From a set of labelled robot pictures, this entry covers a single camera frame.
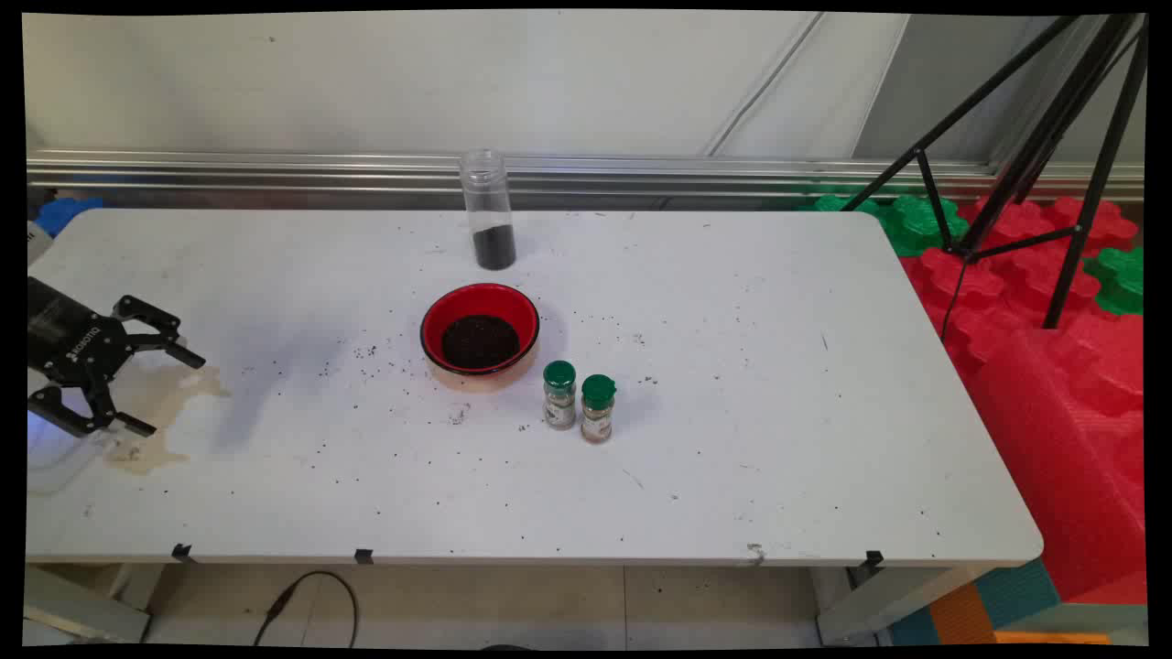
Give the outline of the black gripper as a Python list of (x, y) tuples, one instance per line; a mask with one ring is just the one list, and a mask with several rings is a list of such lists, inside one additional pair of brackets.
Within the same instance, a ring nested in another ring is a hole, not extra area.
[[(154, 333), (128, 334), (114, 321), (137, 321)], [(114, 408), (103, 379), (113, 379), (125, 364), (125, 352), (163, 351), (176, 362), (200, 371), (206, 359), (180, 344), (179, 317), (124, 295), (114, 304), (113, 317), (100, 315), (70, 295), (34, 276), (27, 278), (27, 367), (43, 375), (43, 385), (28, 398), (28, 410), (71, 437), (86, 439), (102, 430), (125, 429), (150, 439), (157, 428), (141, 417)], [(84, 385), (100, 381), (96, 388)], [(66, 405), (67, 388), (79, 388), (89, 408), (87, 416)]]

